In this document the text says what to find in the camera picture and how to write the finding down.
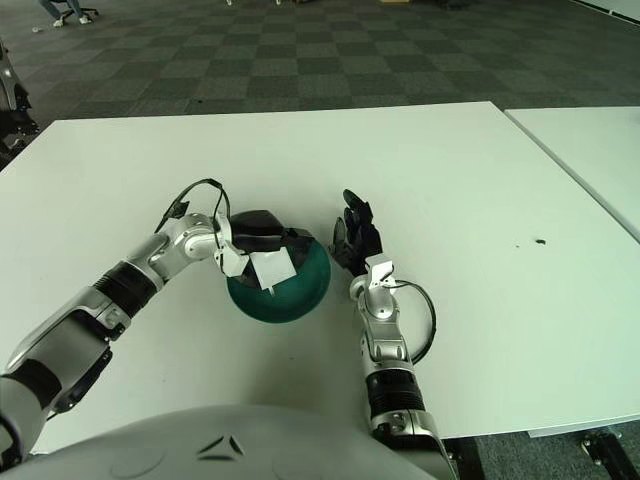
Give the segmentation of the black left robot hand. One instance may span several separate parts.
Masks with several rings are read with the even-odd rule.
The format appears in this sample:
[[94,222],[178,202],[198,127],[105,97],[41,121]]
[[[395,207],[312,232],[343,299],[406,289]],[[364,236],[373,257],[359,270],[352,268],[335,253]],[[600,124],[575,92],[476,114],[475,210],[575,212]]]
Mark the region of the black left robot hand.
[[246,264],[232,279],[256,290],[274,287],[297,275],[314,241],[304,229],[286,227],[268,210],[250,210],[231,217],[231,245]]

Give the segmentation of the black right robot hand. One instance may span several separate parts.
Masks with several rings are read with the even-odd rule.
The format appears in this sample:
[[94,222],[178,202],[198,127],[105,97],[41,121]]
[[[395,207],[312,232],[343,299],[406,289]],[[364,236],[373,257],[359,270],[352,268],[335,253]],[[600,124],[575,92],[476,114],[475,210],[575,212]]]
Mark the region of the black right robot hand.
[[343,199],[346,206],[336,218],[329,251],[340,267],[357,277],[366,273],[368,257],[383,252],[382,241],[370,204],[349,189],[343,191]]

